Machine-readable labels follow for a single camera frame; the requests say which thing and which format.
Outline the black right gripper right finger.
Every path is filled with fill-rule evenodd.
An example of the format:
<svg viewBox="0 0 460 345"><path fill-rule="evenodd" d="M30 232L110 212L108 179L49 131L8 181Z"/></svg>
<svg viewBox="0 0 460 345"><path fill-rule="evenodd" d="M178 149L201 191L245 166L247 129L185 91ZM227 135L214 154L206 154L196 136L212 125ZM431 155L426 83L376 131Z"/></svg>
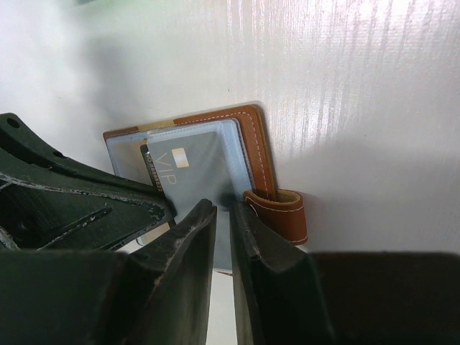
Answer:
<svg viewBox="0 0 460 345"><path fill-rule="evenodd" d="M457 344L459 256L304 252L230 212L239 344Z"/></svg>

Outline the brown leather card holder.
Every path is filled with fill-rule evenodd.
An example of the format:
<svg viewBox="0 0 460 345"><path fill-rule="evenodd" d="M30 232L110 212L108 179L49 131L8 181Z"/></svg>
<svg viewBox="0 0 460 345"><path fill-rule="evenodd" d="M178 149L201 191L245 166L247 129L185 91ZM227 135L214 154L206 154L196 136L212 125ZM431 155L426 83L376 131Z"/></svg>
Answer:
<svg viewBox="0 0 460 345"><path fill-rule="evenodd" d="M222 142L236 196L233 203L247 203L264 224L291 244L304 244L308 230L303 197L277 186L263 112L258 105L239 105L111 130L103 138L117 176L151 185L165 198L152 183L140 147L156 142L162 133L176 138L206 132L216 132Z"/></svg>

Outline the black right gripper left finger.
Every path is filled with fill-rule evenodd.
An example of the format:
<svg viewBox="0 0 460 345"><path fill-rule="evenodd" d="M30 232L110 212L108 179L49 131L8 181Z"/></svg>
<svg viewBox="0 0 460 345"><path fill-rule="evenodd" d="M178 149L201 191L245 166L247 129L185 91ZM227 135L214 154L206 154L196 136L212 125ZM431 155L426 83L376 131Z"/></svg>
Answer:
<svg viewBox="0 0 460 345"><path fill-rule="evenodd" d="M141 249L1 253L3 344L204 344L215 205Z"/></svg>

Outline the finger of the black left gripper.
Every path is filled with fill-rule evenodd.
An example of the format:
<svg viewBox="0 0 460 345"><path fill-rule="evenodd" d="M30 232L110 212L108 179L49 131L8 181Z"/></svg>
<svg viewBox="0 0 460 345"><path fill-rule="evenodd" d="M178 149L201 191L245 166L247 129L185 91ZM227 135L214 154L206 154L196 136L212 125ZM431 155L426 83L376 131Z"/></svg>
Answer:
<svg viewBox="0 0 460 345"><path fill-rule="evenodd" d="M66 157L1 115L1 248L115 250L175 213L153 187Z"/></svg>

